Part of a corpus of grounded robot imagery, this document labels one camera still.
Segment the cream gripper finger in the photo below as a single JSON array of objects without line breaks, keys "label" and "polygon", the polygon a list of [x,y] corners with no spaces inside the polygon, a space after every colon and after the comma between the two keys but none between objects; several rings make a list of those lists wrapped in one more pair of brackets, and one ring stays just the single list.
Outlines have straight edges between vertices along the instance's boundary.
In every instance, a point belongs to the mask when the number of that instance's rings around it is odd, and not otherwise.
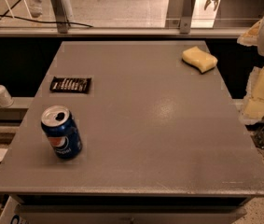
[{"label": "cream gripper finger", "polygon": [[264,117],[264,66],[254,67],[246,85],[246,95],[240,111],[240,122],[256,124]]},{"label": "cream gripper finger", "polygon": [[245,33],[240,35],[237,39],[237,43],[247,47],[256,46],[260,24],[261,21],[257,21]]}]

